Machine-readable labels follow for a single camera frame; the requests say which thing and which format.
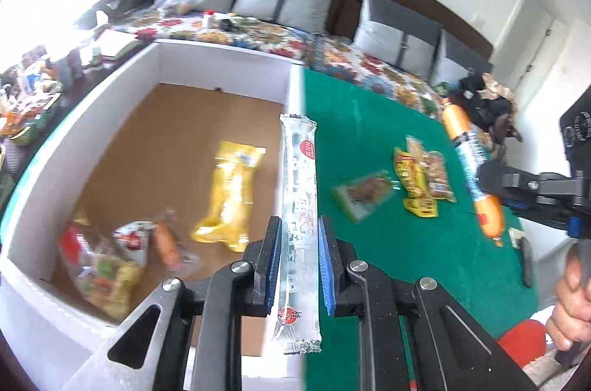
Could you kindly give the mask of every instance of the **person's hand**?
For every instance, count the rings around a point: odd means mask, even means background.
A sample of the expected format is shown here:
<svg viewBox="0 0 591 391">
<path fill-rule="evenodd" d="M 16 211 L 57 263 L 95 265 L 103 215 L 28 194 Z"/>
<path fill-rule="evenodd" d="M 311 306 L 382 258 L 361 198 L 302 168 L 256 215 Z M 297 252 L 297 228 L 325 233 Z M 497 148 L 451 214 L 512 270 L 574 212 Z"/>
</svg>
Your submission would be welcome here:
<svg viewBox="0 0 591 391">
<path fill-rule="evenodd" d="M 558 302 L 546 323 L 546 331 L 561 351 L 573 342 L 591 341 L 591 279 L 581 286 L 581 263 L 577 245 L 568 250 L 564 276 L 556 284 Z"/>
</svg>

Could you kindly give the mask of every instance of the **orange sausage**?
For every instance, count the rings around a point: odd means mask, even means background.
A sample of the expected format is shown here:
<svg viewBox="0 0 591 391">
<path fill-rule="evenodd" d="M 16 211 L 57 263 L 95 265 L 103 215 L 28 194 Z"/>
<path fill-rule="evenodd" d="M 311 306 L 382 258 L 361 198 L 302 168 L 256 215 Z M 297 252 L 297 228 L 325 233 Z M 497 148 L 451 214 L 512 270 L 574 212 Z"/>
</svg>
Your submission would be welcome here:
<svg viewBox="0 0 591 391">
<path fill-rule="evenodd" d="M 454 141 L 456 152 L 466 176 L 468 187 L 474 202 L 474 208 L 480 222 L 482 232 L 502 246 L 500 236 L 505 230 L 505 218 L 501 209 L 501 202 L 496 196 L 484 194 L 476 184 L 478 166 L 486 160 L 482 147 L 472 131 L 472 123 L 464 110 L 443 100 L 443 124 L 447 135 Z"/>
</svg>

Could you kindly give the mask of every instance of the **green felt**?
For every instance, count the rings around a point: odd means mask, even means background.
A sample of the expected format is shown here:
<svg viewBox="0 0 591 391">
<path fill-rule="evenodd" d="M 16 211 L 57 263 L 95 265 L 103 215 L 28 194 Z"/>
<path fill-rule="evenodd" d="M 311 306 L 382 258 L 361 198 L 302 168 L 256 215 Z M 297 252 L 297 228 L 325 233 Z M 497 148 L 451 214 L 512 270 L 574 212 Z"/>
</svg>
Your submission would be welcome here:
<svg viewBox="0 0 591 391">
<path fill-rule="evenodd" d="M 318 123 L 318 214 L 330 216 L 336 237 L 351 242 L 359 258 L 392 278 L 435 278 L 494 337 L 537 310 L 536 291 L 521 284 L 508 233 L 503 234 L 505 245 L 498 247 L 481 232 L 462 167 L 441 123 L 310 70 L 305 72 L 305 106 Z M 457 203 L 440 200 L 437 218 L 419 218 L 404 209 L 406 191 L 401 189 L 365 220 L 352 223 L 331 188 L 382 169 L 394 178 L 392 150 L 406 148 L 407 134 L 443 154 Z M 506 208 L 505 223 L 519 228 Z M 357 389 L 356 318 L 330 318 L 321 301 L 320 332 L 322 352 L 306 360 L 307 390 Z"/>
</svg>

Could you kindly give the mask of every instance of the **floral blanket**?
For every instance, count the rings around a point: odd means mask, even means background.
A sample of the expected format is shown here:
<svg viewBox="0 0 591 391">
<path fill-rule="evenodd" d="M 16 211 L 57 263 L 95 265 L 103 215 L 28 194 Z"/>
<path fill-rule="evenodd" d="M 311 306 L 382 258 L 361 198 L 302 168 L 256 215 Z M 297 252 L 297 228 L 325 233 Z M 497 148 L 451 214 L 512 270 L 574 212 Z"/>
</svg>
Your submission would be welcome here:
<svg viewBox="0 0 591 391">
<path fill-rule="evenodd" d="M 307 54 L 308 67 L 370 89 L 440 120 L 441 98 L 422 79 L 366 54 L 342 38 L 317 35 Z"/>
<path fill-rule="evenodd" d="M 132 33 L 139 39 L 201 41 L 296 59 L 314 71 L 370 89 L 440 119 L 441 99 L 427 83 L 359 51 L 346 38 L 313 35 L 250 17 L 232 18 L 232 32 L 202 29 L 202 20 L 203 13 L 162 18 L 156 10 L 142 9 L 126 14 L 113 22 L 111 28 Z"/>
<path fill-rule="evenodd" d="M 126 14 L 113 22 L 111 28 L 137 35 L 139 39 L 185 39 L 237 48 L 256 49 L 265 53 L 302 61 L 308 33 L 265 23 L 256 18 L 232 19 L 233 32 L 202 29 L 203 13 L 189 13 L 181 17 L 162 18 L 155 9 L 142 9 Z"/>
</svg>

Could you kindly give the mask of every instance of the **cardboard bottom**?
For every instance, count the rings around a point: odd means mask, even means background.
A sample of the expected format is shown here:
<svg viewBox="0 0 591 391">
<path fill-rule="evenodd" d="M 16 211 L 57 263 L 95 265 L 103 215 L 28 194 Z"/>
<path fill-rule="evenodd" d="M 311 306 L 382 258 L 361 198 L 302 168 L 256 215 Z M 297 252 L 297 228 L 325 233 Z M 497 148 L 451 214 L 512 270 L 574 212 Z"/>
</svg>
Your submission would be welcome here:
<svg viewBox="0 0 591 391">
<path fill-rule="evenodd" d="M 78 206 L 106 233 L 174 209 L 176 234 L 202 263 L 186 281 L 212 276 L 241 256 L 222 243 L 196 243 L 188 236 L 208 211 L 219 144 L 227 140 L 267 149 L 253 180 L 254 204 L 249 222 L 250 240 L 259 240 L 275 214 L 282 110 L 283 105 L 278 103 L 222 91 L 159 84 L 107 148 L 87 181 Z M 156 250 L 150 248 L 148 266 L 134 289 L 132 308 L 171 275 L 160 263 Z M 78 294 L 61 263 L 52 284 L 68 301 L 89 310 L 90 305 Z M 193 346 L 199 335 L 199 321 L 197 318 Z M 243 355 L 260 355 L 263 334 L 264 319 L 243 319 Z"/>
</svg>

